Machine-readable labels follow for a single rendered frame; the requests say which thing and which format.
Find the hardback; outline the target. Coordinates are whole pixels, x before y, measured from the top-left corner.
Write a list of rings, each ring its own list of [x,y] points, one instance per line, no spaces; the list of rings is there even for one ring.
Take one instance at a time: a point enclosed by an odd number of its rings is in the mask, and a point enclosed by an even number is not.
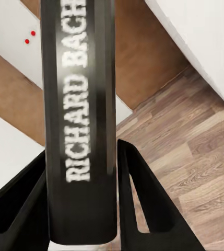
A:
[[[115,0],[39,0],[49,239],[117,236]]]

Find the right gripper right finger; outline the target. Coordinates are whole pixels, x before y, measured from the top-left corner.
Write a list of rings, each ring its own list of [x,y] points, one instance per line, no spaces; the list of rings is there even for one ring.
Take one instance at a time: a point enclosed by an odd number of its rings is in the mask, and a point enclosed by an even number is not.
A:
[[[137,148],[117,140],[121,251],[206,251]],[[150,233],[138,230],[132,180]]]

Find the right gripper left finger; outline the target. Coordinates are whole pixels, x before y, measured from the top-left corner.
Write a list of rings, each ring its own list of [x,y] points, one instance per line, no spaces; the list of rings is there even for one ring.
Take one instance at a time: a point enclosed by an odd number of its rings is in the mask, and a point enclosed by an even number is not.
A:
[[[48,251],[45,150],[0,189],[0,251]]]

